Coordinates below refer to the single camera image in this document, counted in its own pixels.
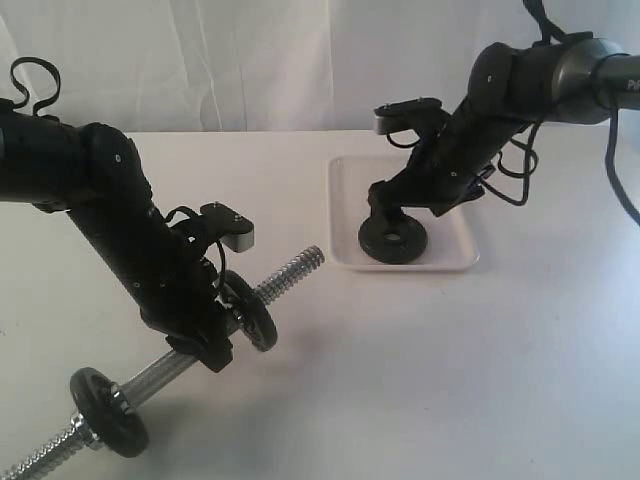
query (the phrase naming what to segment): white table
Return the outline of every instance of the white table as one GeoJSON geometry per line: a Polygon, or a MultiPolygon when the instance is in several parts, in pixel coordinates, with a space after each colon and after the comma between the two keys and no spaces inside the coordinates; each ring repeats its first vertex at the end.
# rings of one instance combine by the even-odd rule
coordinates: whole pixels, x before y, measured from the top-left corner
{"type": "MultiPolygon", "coordinates": [[[[141,409],[142,456],[83,451],[50,478],[636,476],[640,230],[607,183],[606,133],[543,129],[527,207],[464,207],[481,255],[470,271],[329,263],[271,308],[271,352],[238,337],[221,374],[197,365],[141,409]]],[[[134,138],[163,211],[220,200],[255,222],[255,248],[230,258],[252,282],[307,245],[326,251],[331,158],[397,153],[368,132],[134,138]]],[[[636,194],[637,162],[621,145],[636,194]]],[[[167,346],[64,215],[3,204],[0,221],[5,467],[66,423],[77,368],[125,380],[167,346]]]]}

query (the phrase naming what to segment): white backdrop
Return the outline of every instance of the white backdrop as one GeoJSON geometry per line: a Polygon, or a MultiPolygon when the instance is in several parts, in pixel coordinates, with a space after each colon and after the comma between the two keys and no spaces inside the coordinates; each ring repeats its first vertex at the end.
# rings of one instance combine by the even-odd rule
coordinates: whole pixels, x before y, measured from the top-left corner
{"type": "MultiPolygon", "coordinates": [[[[638,2],[546,6],[566,30],[640,52],[638,2]]],[[[16,95],[11,61],[36,55],[60,68],[52,112],[72,124],[366,129],[385,102],[435,96],[454,108],[483,47],[538,35],[520,0],[0,1],[0,95],[16,95]]],[[[45,96],[36,70],[24,74],[45,96]]]]}

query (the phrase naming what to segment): plastic tray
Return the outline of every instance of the plastic tray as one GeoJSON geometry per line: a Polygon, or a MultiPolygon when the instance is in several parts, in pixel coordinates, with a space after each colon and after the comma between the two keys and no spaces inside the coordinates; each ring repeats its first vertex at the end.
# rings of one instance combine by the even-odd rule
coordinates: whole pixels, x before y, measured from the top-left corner
{"type": "Polygon", "coordinates": [[[378,180],[393,177],[406,157],[343,156],[329,163],[330,255],[333,261],[354,270],[463,271],[478,261],[478,247],[460,207],[435,218],[424,208],[405,212],[424,225],[429,235],[425,252],[411,263],[387,265],[372,259],[360,248],[358,229],[369,215],[367,192],[378,180]]]}

